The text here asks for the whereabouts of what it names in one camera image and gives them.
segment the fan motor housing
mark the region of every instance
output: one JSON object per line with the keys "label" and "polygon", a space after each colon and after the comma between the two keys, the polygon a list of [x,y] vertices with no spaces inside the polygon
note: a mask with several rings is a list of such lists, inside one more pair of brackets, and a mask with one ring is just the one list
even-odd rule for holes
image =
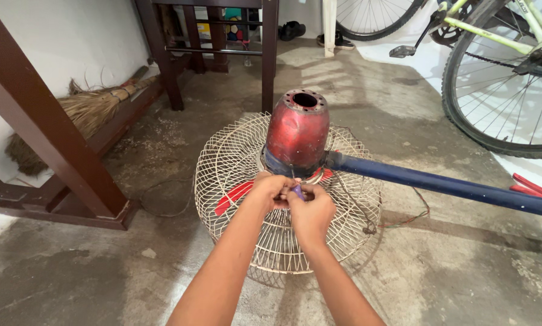
{"label": "fan motor housing", "polygon": [[329,112],[325,98],[308,89],[292,89],[277,102],[263,150],[274,174],[309,177],[325,159]]}

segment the fan pole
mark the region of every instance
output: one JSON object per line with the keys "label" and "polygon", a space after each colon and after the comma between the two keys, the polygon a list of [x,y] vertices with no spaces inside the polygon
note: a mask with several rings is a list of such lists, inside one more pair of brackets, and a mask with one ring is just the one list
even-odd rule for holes
{"label": "fan pole", "polygon": [[349,172],[362,176],[390,181],[406,186],[436,191],[442,194],[462,197],[482,203],[512,208],[542,215],[542,198],[515,191],[463,181],[452,177],[429,174],[368,159],[328,152],[325,164],[335,171]]}

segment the shoe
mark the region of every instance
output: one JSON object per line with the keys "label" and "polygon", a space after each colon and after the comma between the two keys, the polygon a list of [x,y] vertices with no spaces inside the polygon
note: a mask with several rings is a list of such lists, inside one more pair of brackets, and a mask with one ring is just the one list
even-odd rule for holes
{"label": "shoe", "polygon": [[283,25],[283,27],[279,27],[279,39],[281,41],[291,41],[296,37],[303,36],[306,29],[307,28],[305,27],[305,25],[299,24],[296,21],[290,21],[287,24]]}
{"label": "shoe", "polygon": [[[321,34],[317,37],[317,44],[325,46],[325,34]],[[335,48],[341,50],[353,50],[355,49],[355,45],[350,41],[345,40],[339,31],[335,31]]]}

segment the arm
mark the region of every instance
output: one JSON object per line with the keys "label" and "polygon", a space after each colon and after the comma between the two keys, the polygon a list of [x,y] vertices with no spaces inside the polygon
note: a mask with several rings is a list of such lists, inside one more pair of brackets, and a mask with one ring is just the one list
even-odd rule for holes
{"label": "arm", "polygon": [[257,175],[253,188],[176,304],[167,325],[231,324],[263,218],[273,208],[287,206],[287,202],[275,199],[296,185],[293,179],[270,175]]}
{"label": "arm", "polygon": [[291,224],[315,277],[325,303],[338,325],[385,325],[355,286],[325,243],[327,229],[335,215],[331,197],[318,185],[302,185],[312,201],[305,203],[293,192],[287,194]]}

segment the bicycle wheel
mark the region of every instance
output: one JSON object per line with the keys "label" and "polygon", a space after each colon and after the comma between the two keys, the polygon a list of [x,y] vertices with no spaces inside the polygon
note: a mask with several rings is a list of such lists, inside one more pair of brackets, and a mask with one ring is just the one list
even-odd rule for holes
{"label": "bicycle wheel", "polygon": [[373,41],[397,31],[424,0],[339,0],[337,29],[356,41]]}
{"label": "bicycle wheel", "polygon": [[[542,2],[535,5],[542,12]],[[484,1],[475,10],[472,25],[521,43],[538,43],[514,2]],[[542,158],[542,77],[513,72],[527,58],[495,41],[462,33],[444,70],[442,104],[446,116],[486,149]]]}

